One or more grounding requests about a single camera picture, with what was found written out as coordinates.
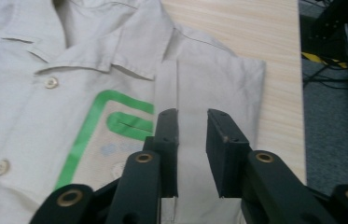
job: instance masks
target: shirt button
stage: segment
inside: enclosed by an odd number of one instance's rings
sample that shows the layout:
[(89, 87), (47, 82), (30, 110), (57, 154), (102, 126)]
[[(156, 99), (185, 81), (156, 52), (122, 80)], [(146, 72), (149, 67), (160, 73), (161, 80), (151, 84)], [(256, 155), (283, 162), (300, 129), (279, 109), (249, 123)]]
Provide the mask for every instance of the shirt button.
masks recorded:
[(58, 79), (56, 77), (51, 77), (45, 82), (45, 87), (47, 89), (54, 89), (58, 87)]
[(7, 160), (0, 161), (0, 175), (7, 173), (9, 166), (10, 165)]

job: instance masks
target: table surface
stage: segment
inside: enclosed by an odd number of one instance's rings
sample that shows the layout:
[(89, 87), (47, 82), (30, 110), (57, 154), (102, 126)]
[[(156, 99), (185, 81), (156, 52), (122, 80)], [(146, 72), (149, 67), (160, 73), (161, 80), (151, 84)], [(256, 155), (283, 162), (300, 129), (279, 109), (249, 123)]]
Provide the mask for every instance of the table surface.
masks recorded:
[(305, 183), (297, 0), (162, 0), (174, 21), (267, 63), (258, 148), (280, 156)]

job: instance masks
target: shirt collar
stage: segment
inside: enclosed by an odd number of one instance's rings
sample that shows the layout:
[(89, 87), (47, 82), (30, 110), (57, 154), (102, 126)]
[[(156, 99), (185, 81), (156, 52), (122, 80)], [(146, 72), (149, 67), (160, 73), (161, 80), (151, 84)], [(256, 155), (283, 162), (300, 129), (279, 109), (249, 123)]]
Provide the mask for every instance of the shirt collar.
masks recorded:
[(156, 65), (163, 60), (174, 24), (159, 0), (125, 0), (122, 4), (136, 11), (121, 27), (94, 41), (66, 49), (62, 24), (52, 2), (18, 1), (12, 22), (1, 37), (29, 43), (27, 50), (47, 62), (39, 72), (63, 66), (109, 72), (111, 64), (115, 64), (154, 79)]

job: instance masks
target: work shirt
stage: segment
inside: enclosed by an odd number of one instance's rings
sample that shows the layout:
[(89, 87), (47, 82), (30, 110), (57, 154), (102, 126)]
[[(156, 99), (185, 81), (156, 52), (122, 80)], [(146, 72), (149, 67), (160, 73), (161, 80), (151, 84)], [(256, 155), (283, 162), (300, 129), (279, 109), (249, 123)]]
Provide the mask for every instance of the work shirt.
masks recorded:
[(162, 223), (237, 223), (240, 201), (218, 198), (206, 157), (207, 109), (255, 147), (263, 75), (158, 0), (0, 1), (0, 223), (29, 222), (58, 187), (120, 177), (169, 108), (179, 197)]

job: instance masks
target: green stripe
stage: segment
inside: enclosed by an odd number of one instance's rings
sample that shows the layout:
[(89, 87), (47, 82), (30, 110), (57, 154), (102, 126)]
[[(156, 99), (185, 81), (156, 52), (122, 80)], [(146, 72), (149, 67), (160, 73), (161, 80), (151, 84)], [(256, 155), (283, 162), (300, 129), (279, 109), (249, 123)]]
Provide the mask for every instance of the green stripe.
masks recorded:
[(153, 131), (153, 122), (133, 115), (115, 112), (109, 115), (106, 125), (113, 133), (145, 141)]
[(68, 185), (72, 182), (73, 176), (78, 163), (90, 141), (92, 133), (101, 118), (101, 114), (104, 111), (104, 107), (108, 101), (116, 101), (122, 103), (128, 107), (135, 108), (147, 112), (148, 114), (153, 114), (154, 106), (150, 103), (135, 100), (127, 95), (124, 95), (118, 91), (102, 91), (100, 92), (94, 100), (91, 106), (89, 114), (87, 115), (83, 126), (77, 135), (77, 139), (66, 158), (65, 165), (61, 171), (60, 177), (57, 181), (55, 189), (62, 186)]

